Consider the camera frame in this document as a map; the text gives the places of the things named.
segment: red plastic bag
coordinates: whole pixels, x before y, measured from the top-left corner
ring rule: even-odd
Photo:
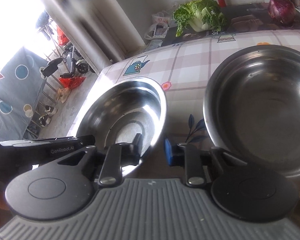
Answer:
[[[66,45],[69,42],[69,39],[65,36],[63,31],[57,26],[57,34],[58,34],[58,43],[60,46]]]
[[[63,86],[65,88],[70,88],[71,90],[80,86],[85,79],[85,77],[59,78]]]

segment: gray ribbed surface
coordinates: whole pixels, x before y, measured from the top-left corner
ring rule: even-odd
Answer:
[[[288,219],[267,224],[232,218],[205,191],[178,179],[125,179],[101,190],[85,210],[68,219],[34,222],[15,217],[0,230],[6,240],[300,240]]]

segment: green leafy vegetable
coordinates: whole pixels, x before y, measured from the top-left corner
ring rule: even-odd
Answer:
[[[226,25],[226,17],[220,11],[215,0],[195,0],[181,4],[173,12],[173,18],[178,23],[176,37],[183,33],[183,29],[189,24],[196,32],[209,29],[221,31]]]

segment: concrete floor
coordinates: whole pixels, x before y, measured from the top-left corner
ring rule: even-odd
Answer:
[[[97,74],[90,71],[84,76],[86,79],[79,87],[71,91],[67,101],[64,104],[60,101],[57,103],[55,107],[58,112],[52,116],[50,124],[41,129],[39,138],[65,137],[67,135],[91,87],[98,78]]]

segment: orange flower print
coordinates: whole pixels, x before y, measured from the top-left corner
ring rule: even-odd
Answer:
[[[270,45],[270,43],[269,42],[259,42],[259,43],[257,43],[257,45]]]
[[[171,87],[171,82],[167,81],[167,82],[163,83],[161,85],[161,87],[162,87],[163,91],[167,91]]]

